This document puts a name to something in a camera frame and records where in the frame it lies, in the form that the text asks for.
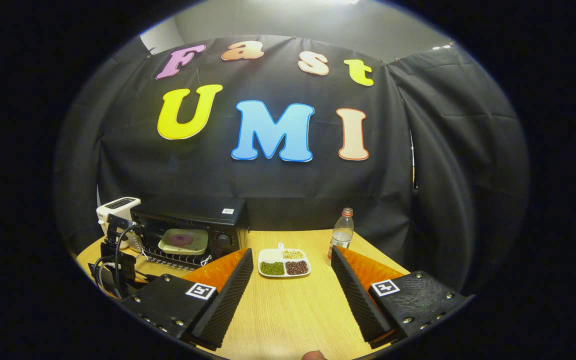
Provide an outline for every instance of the gray wall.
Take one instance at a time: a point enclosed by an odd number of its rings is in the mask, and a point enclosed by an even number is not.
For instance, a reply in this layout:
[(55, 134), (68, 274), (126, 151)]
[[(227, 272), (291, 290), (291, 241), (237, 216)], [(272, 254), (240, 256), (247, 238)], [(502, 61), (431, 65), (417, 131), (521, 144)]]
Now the gray wall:
[[(389, 63), (450, 43), (413, 14), (375, 0), (208, 0), (142, 34), (147, 48), (231, 35), (285, 35), (323, 41)], [(179, 38), (171, 31), (176, 23)]]

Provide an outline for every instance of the yellow letter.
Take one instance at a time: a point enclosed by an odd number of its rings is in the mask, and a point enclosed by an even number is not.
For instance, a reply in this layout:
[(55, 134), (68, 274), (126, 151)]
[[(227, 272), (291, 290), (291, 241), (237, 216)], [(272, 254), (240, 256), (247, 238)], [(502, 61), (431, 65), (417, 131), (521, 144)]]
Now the yellow letter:
[(242, 41), (228, 46), (230, 50), (224, 52), (221, 58), (224, 60), (257, 59), (264, 53), (261, 50), (263, 43), (259, 41)]
[(325, 64), (328, 59), (322, 54), (313, 51), (301, 51), (299, 59), (302, 61), (297, 61), (297, 66), (306, 73), (316, 75), (327, 75), (330, 73), (329, 67)]
[(359, 59), (343, 60), (343, 63), (350, 66), (350, 78), (352, 78), (355, 83), (367, 87), (373, 86), (375, 82), (372, 79), (366, 78), (366, 71), (368, 71), (368, 73), (373, 72), (373, 69), (370, 68), (370, 66), (365, 65), (364, 62)]
[(164, 95), (164, 105), (157, 121), (157, 131), (164, 139), (178, 140), (188, 139), (201, 132), (208, 123), (210, 110), (213, 107), (215, 94), (222, 91), (224, 87), (219, 84), (203, 85), (197, 89), (199, 101), (197, 109), (194, 111), (192, 120), (186, 123), (178, 123), (177, 115), (181, 101), (190, 94), (189, 89), (176, 89)]
[(337, 109), (343, 125), (343, 147), (339, 157), (345, 160), (366, 160), (368, 151), (364, 148), (364, 128), (362, 121), (366, 118), (363, 111), (355, 109)]

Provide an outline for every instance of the blue letter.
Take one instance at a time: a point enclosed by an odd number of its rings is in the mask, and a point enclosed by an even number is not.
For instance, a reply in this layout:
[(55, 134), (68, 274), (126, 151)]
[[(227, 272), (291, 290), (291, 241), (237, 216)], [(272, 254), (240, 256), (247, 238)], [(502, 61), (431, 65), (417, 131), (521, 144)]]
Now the blue letter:
[(236, 105), (241, 112), (239, 142), (231, 155), (237, 160), (253, 160), (259, 151), (253, 147), (253, 141), (261, 146), (263, 155), (270, 159), (279, 143), (286, 137), (279, 158), (286, 162), (310, 162), (313, 153), (308, 150), (308, 122), (315, 109), (310, 105), (291, 104), (275, 123), (266, 105), (257, 100), (241, 101)]

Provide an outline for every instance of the black backdrop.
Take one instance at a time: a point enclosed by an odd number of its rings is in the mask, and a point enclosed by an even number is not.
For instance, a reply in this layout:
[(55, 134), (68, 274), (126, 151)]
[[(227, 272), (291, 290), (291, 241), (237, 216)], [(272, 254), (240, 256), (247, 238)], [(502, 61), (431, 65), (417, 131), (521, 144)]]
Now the black backdrop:
[[(576, 3), (400, 3), (453, 34), (507, 91), (525, 120), (532, 171), (527, 217), (501, 269), (461, 316), (394, 356), (576, 356)], [(0, 4), (0, 239), (19, 240), (0, 242), (0, 358), (181, 355), (67, 259), (47, 191), (58, 119), (81, 86), (121, 44), (179, 9)], [(118, 346), (129, 336), (139, 341)]]
[[(224, 61), (222, 52), (241, 41), (263, 43), (264, 55)], [(290, 36), (210, 39), (156, 55), (138, 42), (133, 39), (94, 75), (57, 144), (57, 215), (76, 252), (101, 236), (96, 184), (101, 203), (122, 196), (147, 201), (159, 194), (243, 198), (251, 230), (261, 231), (329, 229), (341, 208), (352, 207), (355, 231), (379, 250), (407, 269), (423, 269), (466, 292), (485, 282), (514, 243), (528, 201), (521, 125), (498, 85), (461, 48), (384, 64)], [(176, 75), (155, 79), (170, 53), (198, 45), (206, 50), (179, 66)], [(324, 54), (330, 73), (299, 70), (302, 51)], [(352, 81), (345, 59), (370, 66), (374, 85)], [(188, 139), (164, 139), (157, 131), (163, 94), (176, 89), (194, 94), (206, 84), (223, 86), (207, 125)], [(178, 121), (194, 116), (197, 98), (184, 98)], [(308, 126), (313, 159), (295, 163), (276, 154), (233, 159), (242, 122), (236, 105), (244, 100), (262, 101), (275, 121), (290, 104), (313, 107)], [(340, 108), (366, 114), (368, 159), (339, 157)], [(409, 130), (421, 184), (416, 191)]]

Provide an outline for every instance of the oven knob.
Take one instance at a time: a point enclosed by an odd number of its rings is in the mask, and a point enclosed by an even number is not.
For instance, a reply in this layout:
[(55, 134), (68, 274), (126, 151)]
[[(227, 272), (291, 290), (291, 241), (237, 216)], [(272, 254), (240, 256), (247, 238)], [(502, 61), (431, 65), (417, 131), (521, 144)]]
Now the oven knob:
[(218, 235), (217, 239), (215, 239), (214, 241), (215, 241), (215, 245), (217, 246), (217, 248), (220, 248), (220, 249), (230, 248), (231, 245), (233, 244), (233, 239), (231, 239), (231, 237), (229, 235), (226, 235), (226, 234)]

